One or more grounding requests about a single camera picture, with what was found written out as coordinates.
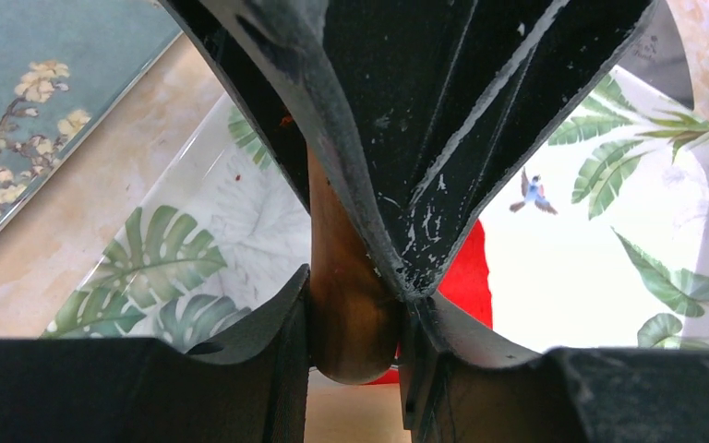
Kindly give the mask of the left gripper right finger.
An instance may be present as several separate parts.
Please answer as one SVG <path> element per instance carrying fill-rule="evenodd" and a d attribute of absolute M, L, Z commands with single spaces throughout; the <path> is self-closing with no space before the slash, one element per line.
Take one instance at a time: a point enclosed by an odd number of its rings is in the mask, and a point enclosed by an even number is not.
<path fill-rule="evenodd" d="M 709 442 L 709 351 L 536 353 L 438 294 L 406 306 L 399 377 L 415 442 Z"/>

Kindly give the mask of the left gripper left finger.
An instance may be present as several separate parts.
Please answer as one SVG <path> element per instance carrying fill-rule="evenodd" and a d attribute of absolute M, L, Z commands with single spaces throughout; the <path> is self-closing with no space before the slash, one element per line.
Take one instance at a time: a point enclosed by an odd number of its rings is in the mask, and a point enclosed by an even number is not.
<path fill-rule="evenodd" d="M 154 338 L 0 339 L 0 442 L 300 442 L 308 353 L 300 267 L 186 353 Z"/>

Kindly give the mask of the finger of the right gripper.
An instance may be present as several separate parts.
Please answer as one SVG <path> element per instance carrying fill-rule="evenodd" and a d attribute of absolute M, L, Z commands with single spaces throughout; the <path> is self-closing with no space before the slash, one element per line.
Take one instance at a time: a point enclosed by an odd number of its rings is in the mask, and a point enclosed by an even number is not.
<path fill-rule="evenodd" d="M 618 62 L 654 1 L 167 1 L 309 202 L 321 163 L 403 300 Z"/>

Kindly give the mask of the red dough piece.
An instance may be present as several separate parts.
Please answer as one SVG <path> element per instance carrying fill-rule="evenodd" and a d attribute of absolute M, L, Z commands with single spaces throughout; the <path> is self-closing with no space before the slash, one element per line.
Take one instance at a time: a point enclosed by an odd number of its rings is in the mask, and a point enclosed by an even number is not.
<path fill-rule="evenodd" d="M 492 293 L 485 254 L 485 230 L 477 221 L 438 287 L 454 305 L 488 328 L 493 327 Z"/>

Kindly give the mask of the wooden rolling pin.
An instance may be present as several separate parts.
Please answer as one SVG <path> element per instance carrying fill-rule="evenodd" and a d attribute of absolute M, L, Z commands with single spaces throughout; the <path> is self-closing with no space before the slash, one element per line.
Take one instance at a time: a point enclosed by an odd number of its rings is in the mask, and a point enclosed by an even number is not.
<path fill-rule="evenodd" d="M 343 384 L 371 383 L 391 368 L 402 304 L 379 277 L 320 161 L 307 154 L 311 263 L 309 351 L 318 371 Z"/>

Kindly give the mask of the white leaf pattern tray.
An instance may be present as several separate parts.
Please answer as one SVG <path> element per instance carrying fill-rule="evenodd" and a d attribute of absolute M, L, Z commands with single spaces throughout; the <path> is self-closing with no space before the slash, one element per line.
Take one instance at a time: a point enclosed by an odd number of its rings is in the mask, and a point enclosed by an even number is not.
<path fill-rule="evenodd" d="M 484 207 L 494 330 L 554 346 L 709 349 L 709 123 L 617 67 L 525 165 L 555 213 Z M 187 350 L 310 258 L 310 219 L 222 96 L 47 326 Z"/>

